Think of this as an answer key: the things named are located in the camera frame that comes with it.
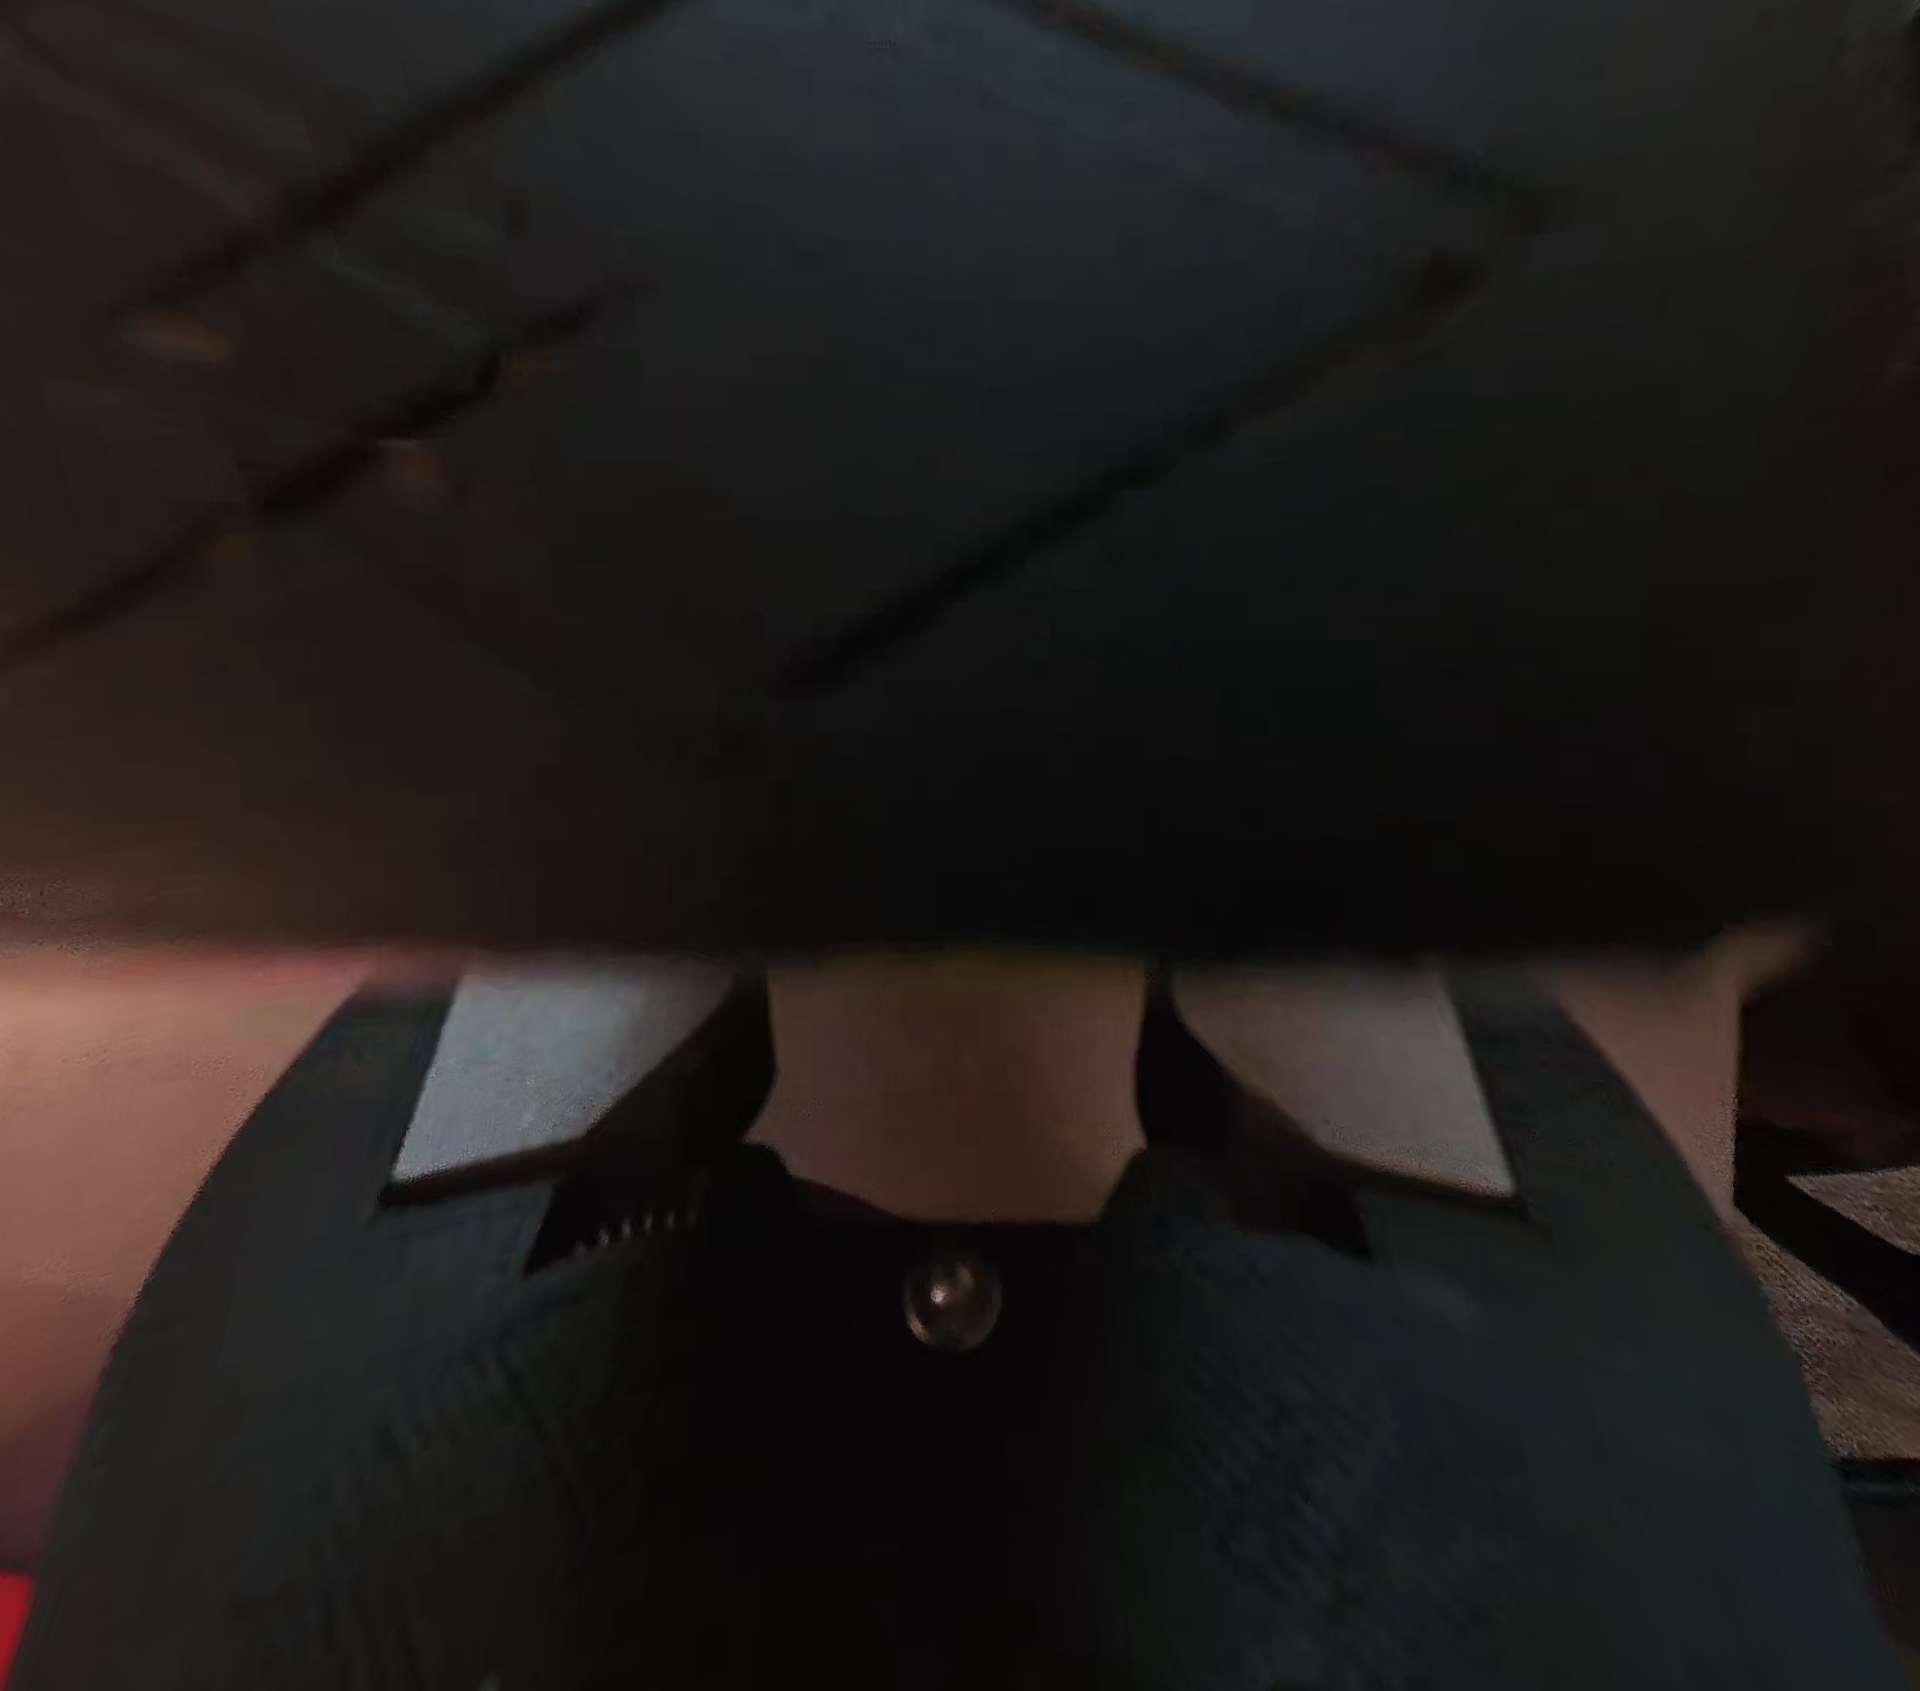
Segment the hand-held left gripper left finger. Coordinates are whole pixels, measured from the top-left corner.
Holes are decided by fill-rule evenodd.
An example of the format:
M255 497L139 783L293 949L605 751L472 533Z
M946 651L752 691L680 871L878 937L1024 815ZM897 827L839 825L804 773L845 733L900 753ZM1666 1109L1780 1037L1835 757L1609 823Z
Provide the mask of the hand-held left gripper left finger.
M538 1173L697 1033L760 1031L764 975L724 959L559 959L459 973L396 1149L389 1199Z

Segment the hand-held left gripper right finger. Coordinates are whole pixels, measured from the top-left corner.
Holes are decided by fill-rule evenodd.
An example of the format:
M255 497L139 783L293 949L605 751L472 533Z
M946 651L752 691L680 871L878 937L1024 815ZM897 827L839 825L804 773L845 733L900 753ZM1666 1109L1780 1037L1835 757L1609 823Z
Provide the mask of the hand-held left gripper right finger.
M1430 963L1156 965L1136 1097L1151 1147L1235 1183L1302 1175L1447 1199L1518 1191L1468 1031Z

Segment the dark diamond-patterned panel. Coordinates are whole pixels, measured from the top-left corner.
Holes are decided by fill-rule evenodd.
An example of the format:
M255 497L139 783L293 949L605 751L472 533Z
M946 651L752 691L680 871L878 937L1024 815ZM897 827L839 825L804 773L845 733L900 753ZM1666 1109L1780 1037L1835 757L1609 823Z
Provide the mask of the dark diamond-patterned panel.
M4 0L4 945L1916 937L1912 0Z

